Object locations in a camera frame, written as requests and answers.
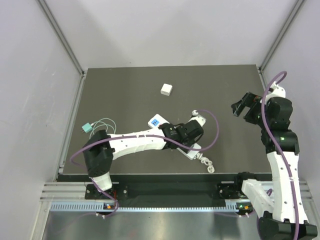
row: coiled white cable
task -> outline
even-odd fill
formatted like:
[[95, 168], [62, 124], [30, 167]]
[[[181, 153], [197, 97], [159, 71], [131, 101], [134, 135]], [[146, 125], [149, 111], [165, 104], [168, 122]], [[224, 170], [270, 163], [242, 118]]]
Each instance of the coiled white cable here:
[[195, 156], [196, 159], [199, 159], [202, 164], [208, 166], [207, 170], [209, 173], [213, 174], [215, 172], [215, 168], [213, 165], [213, 162], [209, 160], [209, 158], [204, 157], [204, 154], [201, 152], [198, 152], [197, 155]]

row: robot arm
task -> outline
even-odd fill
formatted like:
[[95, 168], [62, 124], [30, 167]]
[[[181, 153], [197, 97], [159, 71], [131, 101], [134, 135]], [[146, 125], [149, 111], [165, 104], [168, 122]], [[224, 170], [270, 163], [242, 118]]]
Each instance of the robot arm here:
[[84, 147], [107, 138], [115, 140], [95, 145], [83, 152], [88, 176], [92, 178], [101, 190], [106, 191], [112, 187], [109, 170], [113, 160], [127, 154], [146, 150], [178, 148], [176, 144], [159, 137], [138, 136], [161, 136], [192, 148], [204, 134], [202, 126], [206, 122], [206, 119], [198, 115], [197, 112], [194, 114], [196, 116], [192, 116], [190, 121], [185, 124], [173, 125], [164, 123], [157, 128], [140, 132], [108, 135], [105, 130], [97, 131]]
[[231, 107], [236, 117], [245, 107], [249, 107], [249, 111], [244, 116], [245, 121], [261, 128], [261, 141], [265, 146], [267, 159], [271, 166], [274, 203], [254, 174], [239, 173], [235, 182], [238, 189], [251, 201], [259, 217], [259, 232], [263, 240], [292, 239], [296, 223], [291, 190], [291, 182], [293, 182], [298, 203], [299, 238], [312, 239], [318, 235], [318, 232], [316, 226], [308, 224], [308, 218], [302, 205], [298, 178], [300, 152], [298, 137], [288, 129], [289, 118], [293, 111], [292, 102], [285, 98], [285, 90], [277, 84], [274, 83], [270, 91], [265, 101], [266, 121], [288, 161], [292, 177], [289, 177], [284, 160], [277, 152], [275, 144], [264, 127], [261, 113], [262, 98], [247, 92], [239, 102]]

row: table surface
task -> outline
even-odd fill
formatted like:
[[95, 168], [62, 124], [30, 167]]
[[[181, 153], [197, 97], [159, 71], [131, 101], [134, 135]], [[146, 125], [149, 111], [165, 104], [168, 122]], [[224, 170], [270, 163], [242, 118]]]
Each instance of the table surface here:
[[[165, 83], [173, 86], [170, 96], [160, 93]], [[155, 114], [173, 124], [186, 123], [192, 110], [197, 109], [213, 112], [219, 121], [219, 138], [203, 154], [213, 162], [215, 174], [269, 173], [260, 128], [232, 114], [231, 104], [248, 91], [263, 93], [255, 65], [90, 68], [63, 173], [86, 173], [69, 162], [70, 156], [89, 139], [89, 134], [81, 132], [85, 123], [111, 118], [116, 122], [116, 133], [124, 134], [149, 129], [148, 121]], [[204, 116], [207, 122], [199, 141], [202, 147], [212, 142], [217, 131], [215, 121], [209, 115]], [[84, 164], [83, 156], [79, 155], [76, 162]], [[177, 150], [148, 150], [115, 160], [110, 173], [196, 174], [207, 173], [207, 167]]]

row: white wall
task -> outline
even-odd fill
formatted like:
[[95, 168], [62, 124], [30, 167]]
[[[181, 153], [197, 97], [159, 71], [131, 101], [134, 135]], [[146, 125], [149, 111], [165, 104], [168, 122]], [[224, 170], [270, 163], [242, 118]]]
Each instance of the white wall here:
[[265, 70], [270, 81], [286, 70], [282, 85], [292, 101], [291, 129], [300, 145], [299, 176], [307, 180], [320, 211], [320, 1], [308, 0]]
[[35, 0], [0, 3], [0, 239], [31, 234], [80, 79]]
[[46, 0], [82, 68], [260, 65], [295, 0]]

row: metal corner post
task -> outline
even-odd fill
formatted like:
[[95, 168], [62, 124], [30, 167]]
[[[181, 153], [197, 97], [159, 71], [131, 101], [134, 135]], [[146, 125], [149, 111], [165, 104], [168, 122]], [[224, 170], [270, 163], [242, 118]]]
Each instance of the metal corner post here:
[[45, 0], [36, 0], [36, 2], [39, 4], [39, 6], [40, 6], [41, 10], [43, 11], [44, 15], [46, 16], [48, 22], [52, 26], [56, 36], [58, 37], [58, 39], [61, 42], [63, 48], [65, 49], [66, 53], [70, 57], [73, 65], [75, 66], [75, 68], [77, 69], [79, 74], [81, 76], [83, 76], [85, 72], [82, 69], [79, 61], [77, 60], [74, 52], [72, 51], [72, 49], [71, 49], [66, 37], [64, 36], [62, 30], [60, 29], [60, 27], [58, 25], [55, 17], [53, 16], [52, 12], [50, 11], [50, 8], [49, 8], [48, 4], [46, 3]]
[[280, 45], [281, 41], [283, 40], [284, 36], [286, 35], [289, 27], [293, 23], [294, 19], [298, 15], [300, 9], [302, 8], [302, 6], [305, 2], [306, 2], [306, 0], [296, 0], [295, 4], [293, 5], [293, 7], [290, 11], [290, 14], [288, 15], [287, 19], [285, 20], [280, 32], [278, 33], [278, 35], [275, 38], [273, 44], [271, 45], [269, 51], [267, 52], [265, 58], [263, 59], [261, 66], [259, 67], [261, 74], [263, 74], [263, 72], [266, 69], [268, 63], [270, 62], [272, 56], [276, 52], [278, 46]]

